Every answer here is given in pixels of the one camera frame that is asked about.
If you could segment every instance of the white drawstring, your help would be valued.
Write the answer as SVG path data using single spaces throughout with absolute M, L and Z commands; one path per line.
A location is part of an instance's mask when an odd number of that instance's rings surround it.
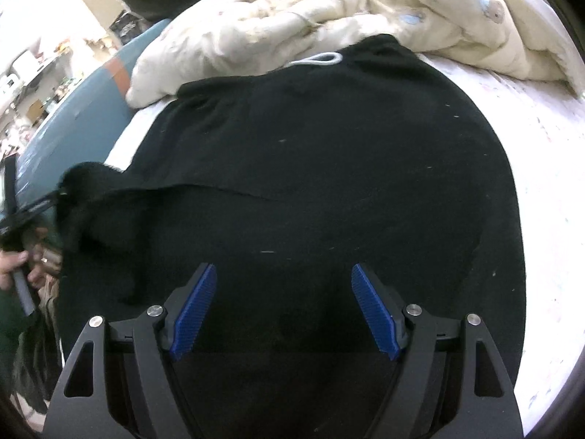
M 291 66 L 333 66 L 334 64 L 341 63 L 343 56 L 338 52 L 320 52 L 314 56 L 304 58 L 298 61 L 292 61 L 286 64 L 284 67 L 288 68 Z

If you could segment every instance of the crumpled comforter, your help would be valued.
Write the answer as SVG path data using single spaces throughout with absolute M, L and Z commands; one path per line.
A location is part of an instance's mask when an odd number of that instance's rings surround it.
M 140 56 L 127 102 L 145 107 L 186 82 L 264 74 L 381 33 L 415 52 L 585 91 L 583 60 L 543 0 L 202 0 Z

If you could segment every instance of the orange stripe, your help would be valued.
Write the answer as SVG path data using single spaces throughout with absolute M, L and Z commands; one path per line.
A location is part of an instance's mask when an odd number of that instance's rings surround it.
M 126 97 L 126 93 L 128 92 L 128 89 L 130 89 L 130 75 L 124 67 L 122 60 L 118 56 L 114 56 L 103 65 L 112 75 L 113 81 L 116 83 L 116 86 L 118 86 L 118 90 L 120 91 L 120 94 L 122 94 L 122 97 Z

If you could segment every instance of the blue gripper pad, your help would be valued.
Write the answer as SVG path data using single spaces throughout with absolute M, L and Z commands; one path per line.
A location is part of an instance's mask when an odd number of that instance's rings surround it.
M 183 354 L 190 352 L 193 348 L 203 319 L 215 295 L 216 286 L 215 266 L 209 264 L 175 321 L 173 344 L 169 348 L 173 361 L 179 361 Z
M 381 352 L 391 360 L 400 354 L 396 325 L 378 292 L 359 264 L 352 268 L 352 290 Z

